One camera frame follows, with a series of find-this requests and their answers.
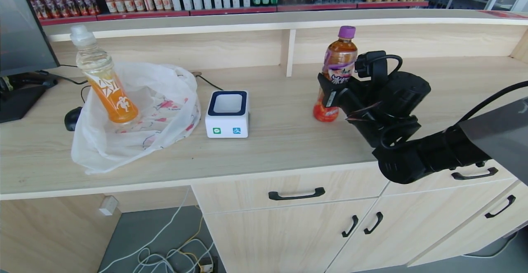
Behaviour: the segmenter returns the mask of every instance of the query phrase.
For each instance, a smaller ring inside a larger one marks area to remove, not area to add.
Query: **orange drink bottle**
[[[110,121],[125,124],[139,118],[137,106],[127,97],[113,69],[112,57],[100,49],[94,33],[83,25],[72,26],[71,32],[71,40],[79,50],[77,67],[106,108]]]

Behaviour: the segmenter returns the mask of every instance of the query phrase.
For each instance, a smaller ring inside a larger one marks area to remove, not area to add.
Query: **computer mouse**
[[[66,116],[64,117],[64,126],[66,126],[66,130],[70,132],[73,132],[75,130],[77,119],[79,119],[79,116],[81,115],[81,109],[83,108],[77,107],[75,109],[72,109],[70,112],[66,113]]]

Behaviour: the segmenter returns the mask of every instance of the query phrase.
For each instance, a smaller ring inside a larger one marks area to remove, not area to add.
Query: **monitor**
[[[29,0],[0,0],[0,76],[58,66]]]

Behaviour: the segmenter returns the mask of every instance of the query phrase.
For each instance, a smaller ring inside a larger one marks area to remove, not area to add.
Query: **white cable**
[[[187,244],[193,242],[193,241],[198,241],[204,249],[207,249],[205,244],[200,241],[199,239],[191,239],[189,241],[187,241],[186,243],[184,243],[182,246],[180,246],[179,248],[177,249],[171,249],[170,251],[168,251],[167,255],[166,256],[162,256],[160,254],[151,254],[151,251],[150,249],[147,247],[149,246],[151,243],[153,243],[153,241],[156,240],[156,238],[170,225],[172,224],[172,222],[174,221],[174,218],[176,217],[176,215],[178,214],[178,212],[180,211],[180,209],[182,208],[183,204],[185,203],[185,200],[187,200],[187,195],[189,194],[189,190],[190,188],[187,189],[187,192],[185,193],[185,197],[183,198],[183,201],[181,202],[181,204],[179,205],[178,209],[176,210],[176,212],[174,212],[174,215],[172,216],[172,218],[170,219],[170,221],[154,236],[154,238],[149,241],[147,244],[143,245],[142,247],[140,247],[138,250],[134,251],[133,253],[129,254],[128,256],[124,256],[123,258],[118,258],[117,260],[114,260],[113,262],[110,263],[110,265],[106,266],[104,269],[102,269],[101,271],[99,271],[98,273],[103,273],[104,271],[108,270],[108,268],[110,268],[113,264],[121,261],[121,260],[124,260],[124,259],[127,259],[127,258],[130,258],[131,256],[133,256],[134,254],[138,254],[138,262],[139,264],[136,266],[136,268],[134,268],[134,271],[132,271],[132,273],[140,273],[143,268],[145,267],[150,267],[150,266],[154,266],[153,270],[151,272],[153,272],[154,270],[156,270],[156,268],[161,265],[161,264],[165,264],[165,271],[166,273],[168,273],[169,269],[171,271],[171,273],[176,273],[176,271],[174,270],[174,268],[172,267],[172,265],[168,262],[168,259],[173,256],[175,253],[181,251]],[[213,245],[215,243],[211,243],[211,246],[209,246],[209,249],[207,249],[204,254],[202,254],[202,256],[200,256],[200,258],[198,258],[198,260],[196,260],[196,263],[187,255],[187,254],[183,254],[184,256],[186,256],[190,262],[193,264],[192,268],[187,271],[186,273],[191,273],[192,271],[194,271],[194,269],[196,268],[196,266],[198,265],[198,263],[200,262],[200,260],[206,255],[208,254],[209,255],[209,259],[211,260],[211,264],[213,263],[213,257],[211,256],[211,254],[209,253],[210,250],[213,248]],[[147,251],[147,257],[144,258],[143,260],[140,260],[139,256],[141,255],[141,253],[143,251]],[[151,257],[158,257],[160,258],[161,260],[157,261],[157,262],[154,262],[154,263],[151,263],[151,264],[148,264],[147,261],[150,260]]]
[[[474,254],[462,254],[463,257],[466,257],[466,258],[475,258],[475,259],[491,259],[491,258],[494,258],[496,256],[498,256],[501,252],[503,252],[506,247],[508,247],[509,243],[515,239],[515,237],[517,237],[517,234],[519,234],[519,232],[515,232],[515,234],[513,234],[513,236],[511,236],[507,241],[506,243],[504,243],[504,246],[501,247],[496,253],[494,254],[490,254],[489,256],[475,256]]]

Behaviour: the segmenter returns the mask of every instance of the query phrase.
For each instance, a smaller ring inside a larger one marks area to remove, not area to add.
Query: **drawer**
[[[489,181],[498,181],[502,179],[516,178],[496,161],[489,160],[484,164],[483,167],[470,165],[467,167],[459,167],[455,170],[446,169],[430,174],[429,176],[410,184],[391,182],[383,192],[383,195],[385,196],[440,190],[441,188],[465,186]]]
[[[335,172],[193,184],[203,213],[376,197],[387,184],[377,163]]]

